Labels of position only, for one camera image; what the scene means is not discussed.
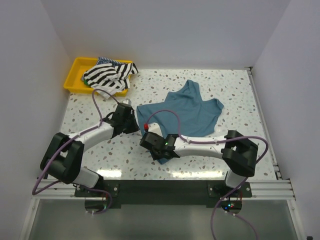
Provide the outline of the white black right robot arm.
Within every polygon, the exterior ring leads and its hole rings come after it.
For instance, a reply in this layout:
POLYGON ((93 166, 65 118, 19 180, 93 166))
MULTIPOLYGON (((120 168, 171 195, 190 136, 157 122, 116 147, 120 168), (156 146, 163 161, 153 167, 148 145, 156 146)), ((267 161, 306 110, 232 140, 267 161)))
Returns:
POLYGON ((223 183, 223 192, 230 197, 240 190, 240 184, 255 175, 258 145, 236 130, 214 137, 190 137, 168 134, 162 137, 145 132, 139 145, 147 149, 155 161, 188 156, 212 157, 224 160, 229 167, 223 183))

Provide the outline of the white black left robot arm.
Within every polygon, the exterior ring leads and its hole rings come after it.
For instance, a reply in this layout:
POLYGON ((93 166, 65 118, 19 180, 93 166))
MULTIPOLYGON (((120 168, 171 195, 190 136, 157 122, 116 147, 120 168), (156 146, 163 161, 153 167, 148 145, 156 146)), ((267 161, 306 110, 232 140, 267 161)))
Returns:
POLYGON ((80 185, 92 196, 99 196, 106 189, 104 178, 97 172, 82 167, 84 152, 118 135, 131 134, 138 130, 133 107, 120 102, 115 111, 85 130, 70 135, 62 132, 55 134, 40 163, 42 173, 32 194, 42 191, 37 188, 41 179, 48 174, 58 182, 80 185))

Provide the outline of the blue ribbed tank top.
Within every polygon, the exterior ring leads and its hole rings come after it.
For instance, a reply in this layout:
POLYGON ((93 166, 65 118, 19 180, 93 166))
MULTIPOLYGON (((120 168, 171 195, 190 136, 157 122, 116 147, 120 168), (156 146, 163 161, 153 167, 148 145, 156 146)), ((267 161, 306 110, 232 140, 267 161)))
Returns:
POLYGON ((158 123, 164 138, 177 134, 179 117, 182 135, 205 137, 214 132, 223 109, 217 98, 204 101, 199 84, 187 80, 180 90, 169 92, 163 102, 137 106, 136 114, 142 135, 146 123, 158 123))

